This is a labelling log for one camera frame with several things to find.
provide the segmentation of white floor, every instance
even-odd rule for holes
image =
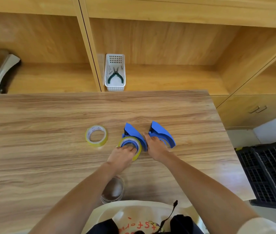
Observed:
[[[234,148],[260,144],[253,130],[228,130],[227,134]],[[276,223],[276,209],[252,206],[249,201],[245,201],[245,203],[251,206],[260,216]]]

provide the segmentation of wooden table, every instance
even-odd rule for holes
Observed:
[[[152,120],[171,133],[182,160],[241,199],[254,198],[206,91],[0,95],[0,233],[30,229],[107,160],[126,122],[142,133]],[[85,141],[95,124],[108,131],[101,148]],[[168,169],[147,153],[120,176],[124,200],[190,205]]]

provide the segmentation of hand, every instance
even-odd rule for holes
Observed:
[[[164,142],[158,137],[150,137],[147,133],[144,133],[144,137],[148,143],[148,153],[155,161],[162,162],[165,156],[171,154]]]
[[[136,152],[137,149],[132,146],[124,145],[123,147],[116,147],[113,149],[106,163],[112,167],[115,175],[120,174],[131,164]]]

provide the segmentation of metal handle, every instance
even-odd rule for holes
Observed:
[[[257,112],[257,110],[256,110],[256,113],[260,113],[260,112],[262,112],[262,111],[264,111],[264,110],[266,110],[267,109],[267,106],[265,106],[265,108],[263,109],[263,110],[260,110],[259,112]]]
[[[248,112],[248,113],[254,113],[254,112],[256,112],[258,109],[260,109],[259,106],[257,106],[257,108],[256,108],[255,110],[253,110],[253,111],[251,111],[251,112]]]

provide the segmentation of yellow object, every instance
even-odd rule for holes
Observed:
[[[135,147],[137,149],[137,152],[136,152],[135,156],[133,157],[133,161],[135,161],[141,153],[142,146],[141,146],[140,141],[136,137],[126,136],[126,137],[121,139],[118,146],[122,147],[122,144],[124,144],[125,142],[127,142],[126,144],[131,143],[131,144],[135,145]]]
[[[96,131],[96,130],[101,130],[104,132],[104,136],[103,139],[98,141],[98,142],[92,142],[90,141],[90,135]],[[106,132],[106,129],[103,126],[99,126],[99,125],[94,125],[90,128],[87,129],[86,133],[85,133],[85,138],[86,141],[94,147],[101,147],[102,145],[104,145],[106,143],[106,141],[108,140],[108,133]]]

